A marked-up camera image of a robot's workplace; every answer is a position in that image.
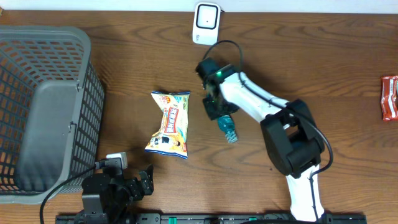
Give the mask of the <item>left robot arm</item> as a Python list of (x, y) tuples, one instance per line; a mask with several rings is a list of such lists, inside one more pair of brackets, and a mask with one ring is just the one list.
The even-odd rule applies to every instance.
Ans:
[(82, 182), (83, 210), (75, 215), (79, 223), (135, 223), (136, 216), (127, 210), (133, 202), (152, 195), (154, 166), (139, 171), (140, 179), (125, 179), (120, 165), (106, 166)]

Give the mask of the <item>yellow noodle snack bag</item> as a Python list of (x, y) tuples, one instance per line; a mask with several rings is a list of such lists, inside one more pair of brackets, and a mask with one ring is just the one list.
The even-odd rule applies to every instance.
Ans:
[(162, 111), (159, 130), (151, 136), (146, 152), (187, 159), (188, 101), (190, 92), (162, 93), (151, 96)]

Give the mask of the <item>teal mouthwash bottle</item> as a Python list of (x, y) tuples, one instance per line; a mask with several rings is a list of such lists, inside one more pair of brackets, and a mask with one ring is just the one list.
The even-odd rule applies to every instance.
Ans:
[(236, 143), (238, 137), (236, 134), (235, 124), (230, 115), (224, 115), (217, 120), (218, 127), (224, 132), (225, 138), (229, 144)]

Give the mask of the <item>red chocolate bar wrapper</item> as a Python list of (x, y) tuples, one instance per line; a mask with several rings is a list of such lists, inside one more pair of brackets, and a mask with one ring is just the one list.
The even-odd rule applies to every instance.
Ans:
[(397, 75), (381, 78), (380, 104), (384, 121), (397, 120)]

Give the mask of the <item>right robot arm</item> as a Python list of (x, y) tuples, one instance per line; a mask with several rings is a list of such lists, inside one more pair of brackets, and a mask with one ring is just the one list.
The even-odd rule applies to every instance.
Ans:
[(315, 222), (323, 215), (317, 173), (323, 139), (301, 100), (289, 102), (265, 91), (233, 65), (198, 65), (211, 120), (243, 110), (261, 127), (267, 153), (288, 183), (290, 211), (298, 221)]

